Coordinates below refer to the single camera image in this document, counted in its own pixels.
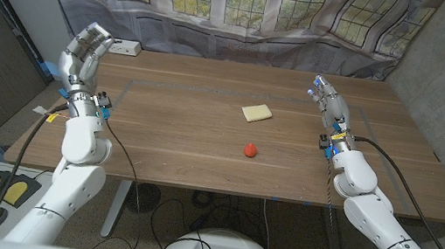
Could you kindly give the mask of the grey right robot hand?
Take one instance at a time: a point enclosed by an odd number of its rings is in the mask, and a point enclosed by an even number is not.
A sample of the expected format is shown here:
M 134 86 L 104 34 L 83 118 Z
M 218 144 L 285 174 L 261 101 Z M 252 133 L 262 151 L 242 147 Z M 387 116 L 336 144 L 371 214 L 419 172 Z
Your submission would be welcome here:
M 324 76 L 317 75 L 314 78 L 314 89 L 309 89 L 307 94 L 318 105 L 322 113 L 324 128 L 329 132 L 350 132 L 351 119 L 349 108 L 333 85 Z

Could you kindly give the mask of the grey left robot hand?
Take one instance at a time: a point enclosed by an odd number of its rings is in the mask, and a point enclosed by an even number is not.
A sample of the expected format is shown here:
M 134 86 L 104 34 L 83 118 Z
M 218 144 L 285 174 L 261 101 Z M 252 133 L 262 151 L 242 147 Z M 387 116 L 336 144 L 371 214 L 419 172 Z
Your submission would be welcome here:
M 91 23 L 73 38 L 59 58 L 58 72 L 68 95 L 95 92 L 100 59 L 114 43 L 112 35 Z

